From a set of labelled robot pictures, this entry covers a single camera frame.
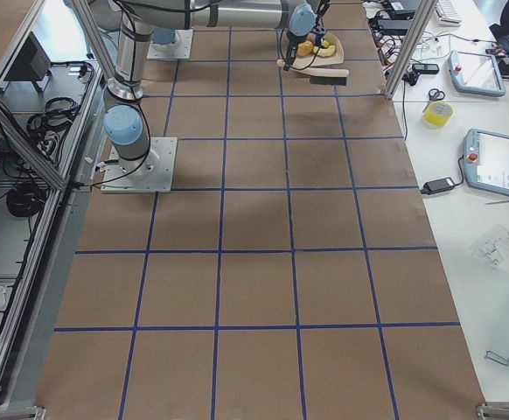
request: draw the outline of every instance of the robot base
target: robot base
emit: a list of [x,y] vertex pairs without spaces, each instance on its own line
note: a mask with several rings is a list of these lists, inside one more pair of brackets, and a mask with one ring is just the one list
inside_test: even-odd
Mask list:
[[[173,181],[173,168],[177,154],[176,137],[152,137],[150,153],[158,156],[151,171],[140,177],[129,177],[107,182],[101,186],[104,193],[168,193]],[[111,149],[109,159],[118,159],[115,148]],[[119,165],[111,165],[105,171],[105,179],[115,179],[124,175]]]
[[148,60],[188,60],[191,57],[193,29],[178,30],[180,40],[176,44],[168,44],[157,50],[150,45]]

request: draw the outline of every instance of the yellow tape roll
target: yellow tape roll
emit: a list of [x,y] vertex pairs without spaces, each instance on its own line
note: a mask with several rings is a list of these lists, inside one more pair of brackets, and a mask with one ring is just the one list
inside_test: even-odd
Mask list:
[[441,127],[445,125],[452,115],[453,108],[447,102],[435,101],[428,105],[423,117],[428,123]]

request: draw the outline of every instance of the scissors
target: scissors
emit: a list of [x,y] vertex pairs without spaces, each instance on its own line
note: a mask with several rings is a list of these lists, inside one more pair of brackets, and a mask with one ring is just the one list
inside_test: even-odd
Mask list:
[[426,108],[423,109],[422,113],[426,112],[426,109],[428,108],[431,102],[442,101],[443,99],[445,99],[445,93],[442,90],[433,88],[429,90],[428,98],[429,98],[428,104],[426,105]]

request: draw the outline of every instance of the food item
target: food item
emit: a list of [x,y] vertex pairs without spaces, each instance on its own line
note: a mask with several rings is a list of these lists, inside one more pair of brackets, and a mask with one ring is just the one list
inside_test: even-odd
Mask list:
[[297,57],[306,57],[311,54],[313,52],[313,46],[315,46],[313,41],[309,41],[308,39],[302,44],[299,44],[297,48]]
[[313,53],[315,53],[318,57],[331,57],[335,52],[335,45],[329,45],[328,48],[323,48],[322,46],[320,48],[318,46],[313,47]]

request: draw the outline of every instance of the keyboard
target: keyboard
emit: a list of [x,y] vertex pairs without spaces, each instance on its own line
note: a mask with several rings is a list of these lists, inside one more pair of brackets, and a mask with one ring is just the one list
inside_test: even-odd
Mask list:
[[437,0],[433,15],[440,26],[460,26],[463,22],[450,0]]

